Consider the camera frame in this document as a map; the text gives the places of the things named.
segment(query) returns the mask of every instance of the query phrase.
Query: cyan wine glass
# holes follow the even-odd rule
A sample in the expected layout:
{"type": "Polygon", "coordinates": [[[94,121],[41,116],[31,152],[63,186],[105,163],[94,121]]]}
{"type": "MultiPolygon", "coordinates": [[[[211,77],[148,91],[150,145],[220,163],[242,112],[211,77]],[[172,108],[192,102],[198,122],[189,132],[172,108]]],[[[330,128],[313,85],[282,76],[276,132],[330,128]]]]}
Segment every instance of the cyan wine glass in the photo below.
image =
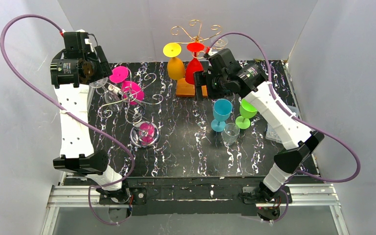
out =
{"type": "Polygon", "coordinates": [[[219,99],[214,103],[212,114],[214,120],[211,122],[211,128],[216,132],[222,132],[226,126],[226,120],[229,118],[233,105],[226,99],[219,99]]]}

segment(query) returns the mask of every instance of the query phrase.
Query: wine glass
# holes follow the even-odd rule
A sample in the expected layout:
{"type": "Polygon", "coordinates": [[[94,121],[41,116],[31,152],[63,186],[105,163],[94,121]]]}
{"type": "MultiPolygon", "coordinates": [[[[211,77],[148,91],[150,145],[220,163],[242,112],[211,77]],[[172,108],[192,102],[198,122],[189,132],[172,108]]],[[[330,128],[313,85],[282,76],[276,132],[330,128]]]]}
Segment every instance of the wine glass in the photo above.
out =
{"type": "Polygon", "coordinates": [[[242,99],[240,114],[241,116],[235,119],[235,123],[240,129],[247,129],[251,125],[250,118],[254,117],[254,115],[257,114],[257,109],[245,99],[242,99]]]}
{"type": "Polygon", "coordinates": [[[226,126],[226,120],[229,118],[233,105],[226,99],[219,99],[212,107],[214,120],[211,122],[211,128],[216,132],[222,132],[226,126]]]}
{"type": "Polygon", "coordinates": [[[238,134],[240,134],[240,128],[237,126],[237,124],[228,123],[224,127],[224,131],[221,134],[224,145],[232,145],[237,140],[238,134]]]}
{"type": "Polygon", "coordinates": [[[177,56],[181,53],[181,46],[178,43],[168,43],[163,49],[165,56],[171,58],[166,67],[168,76],[172,80],[179,80],[185,76],[185,67],[182,60],[177,56]]]}

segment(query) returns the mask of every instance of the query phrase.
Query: clear glass cup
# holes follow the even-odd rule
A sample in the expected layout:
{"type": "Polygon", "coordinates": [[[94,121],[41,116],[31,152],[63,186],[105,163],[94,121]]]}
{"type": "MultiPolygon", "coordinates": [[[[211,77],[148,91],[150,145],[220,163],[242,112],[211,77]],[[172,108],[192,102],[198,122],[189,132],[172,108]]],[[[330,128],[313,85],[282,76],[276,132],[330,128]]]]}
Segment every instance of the clear glass cup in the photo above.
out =
{"type": "Polygon", "coordinates": [[[240,128],[235,123],[227,123],[221,136],[225,146],[232,145],[240,134],[240,128]]]}
{"type": "Polygon", "coordinates": [[[106,85],[107,83],[107,79],[109,79],[108,77],[105,77],[105,78],[102,78],[100,80],[97,80],[95,82],[92,82],[90,83],[89,85],[93,88],[100,88],[100,87],[104,87],[104,85],[106,85]]]}

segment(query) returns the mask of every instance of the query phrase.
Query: floor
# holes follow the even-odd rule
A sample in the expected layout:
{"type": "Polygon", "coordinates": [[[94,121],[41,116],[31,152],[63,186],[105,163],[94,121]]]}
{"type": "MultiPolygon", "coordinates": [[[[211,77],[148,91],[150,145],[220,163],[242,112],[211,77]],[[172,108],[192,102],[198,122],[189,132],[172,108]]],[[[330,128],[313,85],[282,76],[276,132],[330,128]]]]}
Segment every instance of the floor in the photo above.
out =
{"type": "MultiPolygon", "coordinates": [[[[101,218],[110,221],[106,208],[97,208],[101,218]]],[[[120,211],[110,218],[122,219],[120,211]]],[[[83,234],[155,234],[155,235],[234,235],[287,234],[337,235],[329,206],[289,207],[287,216],[273,226],[255,221],[256,217],[237,214],[161,214],[133,216],[118,226],[98,222],[88,208],[61,208],[55,235],[83,234]]]]}

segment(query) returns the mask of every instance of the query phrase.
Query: plastic wine glass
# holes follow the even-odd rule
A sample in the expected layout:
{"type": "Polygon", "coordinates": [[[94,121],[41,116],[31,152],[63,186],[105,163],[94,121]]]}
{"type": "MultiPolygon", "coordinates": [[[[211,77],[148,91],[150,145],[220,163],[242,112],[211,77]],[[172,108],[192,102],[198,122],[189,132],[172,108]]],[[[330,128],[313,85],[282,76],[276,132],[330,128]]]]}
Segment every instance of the plastic wine glass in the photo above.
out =
{"type": "Polygon", "coordinates": [[[109,77],[113,83],[123,82],[129,75],[129,70],[125,66],[117,66],[112,70],[113,74],[109,77]]]}
{"type": "Polygon", "coordinates": [[[225,146],[232,145],[240,134],[240,128],[235,123],[227,123],[221,136],[225,146]]]}
{"type": "Polygon", "coordinates": [[[139,100],[142,101],[145,93],[143,90],[141,90],[141,87],[136,83],[136,82],[131,82],[131,81],[124,81],[122,83],[122,92],[123,92],[123,98],[127,98],[127,94],[129,93],[130,98],[130,104],[131,105],[137,105],[137,102],[134,100],[139,100]]]}
{"type": "Polygon", "coordinates": [[[247,129],[251,125],[250,118],[254,117],[257,114],[257,109],[245,99],[242,99],[240,114],[241,116],[235,119],[235,123],[240,129],[247,129]]]}
{"type": "Polygon", "coordinates": [[[166,66],[168,76],[173,80],[179,80],[185,76],[185,66],[177,56],[181,53],[181,46],[178,43],[168,43],[163,49],[164,55],[171,58],[166,66]]]}
{"type": "Polygon", "coordinates": [[[226,126],[226,120],[229,118],[233,105],[226,99],[219,99],[214,103],[212,114],[214,120],[211,122],[211,128],[216,132],[222,132],[226,126]]]}

